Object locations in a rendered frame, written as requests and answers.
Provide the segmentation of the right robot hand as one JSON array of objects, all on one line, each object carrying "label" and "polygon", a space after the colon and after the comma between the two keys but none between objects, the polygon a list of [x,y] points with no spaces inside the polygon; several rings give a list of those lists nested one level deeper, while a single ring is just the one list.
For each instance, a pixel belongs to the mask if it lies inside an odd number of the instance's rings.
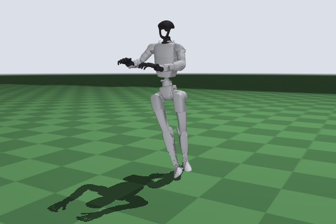
[{"label": "right robot hand", "polygon": [[134,62],[131,61],[131,58],[130,59],[129,58],[123,58],[123,59],[121,59],[121,60],[118,61],[118,65],[119,65],[119,63],[120,64],[125,64],[127,67],[129,67],[131,65],[134,66]]}]

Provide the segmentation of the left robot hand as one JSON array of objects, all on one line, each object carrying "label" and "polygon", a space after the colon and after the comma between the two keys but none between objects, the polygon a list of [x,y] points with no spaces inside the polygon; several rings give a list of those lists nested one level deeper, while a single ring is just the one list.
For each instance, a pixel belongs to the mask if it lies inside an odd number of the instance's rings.
[{"label": "left robot hand", "polygon": [[153,64],[153,63],[145,63],[145,62],[142,62],[139,64],[138,68],[143,68],[144,67],[144,70],[146,69],[146,67],[151,67],[151,68],[154,68],[155,71],[160,71],[162,72],[164,70],[163,67],[160,67],[159,64]]}]

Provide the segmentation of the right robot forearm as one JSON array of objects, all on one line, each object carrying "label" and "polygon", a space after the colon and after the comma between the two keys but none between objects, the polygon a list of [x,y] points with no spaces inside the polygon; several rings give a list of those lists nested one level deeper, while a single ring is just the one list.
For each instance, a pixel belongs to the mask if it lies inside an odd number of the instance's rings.
[{"label": "right robot forearm", "polygon": [[131,68],[138,68],[139,62],[137,60],[134,60],[133,62],[134,62],[134,66],[133,65],[129,66],[128,67],[129,69],[131,69]]}]

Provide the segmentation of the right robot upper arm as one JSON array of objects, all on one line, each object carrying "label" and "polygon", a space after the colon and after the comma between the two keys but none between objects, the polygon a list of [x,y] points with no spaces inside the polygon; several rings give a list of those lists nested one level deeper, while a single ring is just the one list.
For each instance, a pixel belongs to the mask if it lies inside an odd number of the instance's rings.
[{"label": "right robot upper arm", "polygon": [[137,61],[140,63],[145,62],[146,60],[149,59],[150,56],[152,56],[152,54],[154,54],[154,46],[155,44],[149,44],[147,49],[145,50],[145,52],[141,55],[140,59],[138,59]]}]

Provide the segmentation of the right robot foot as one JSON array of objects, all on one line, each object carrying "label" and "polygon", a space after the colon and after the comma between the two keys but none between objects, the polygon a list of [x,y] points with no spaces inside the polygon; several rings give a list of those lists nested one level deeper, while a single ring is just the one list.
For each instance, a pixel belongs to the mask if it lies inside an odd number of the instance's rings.
[{"label": "right robot foot", "polygon": [[174,168],[174,178],[177,178],[178,176],[181,175],[182,173],[182,170],[183,170],[183,167],[181,165],[179,165],[179,167],[176,167]]}]

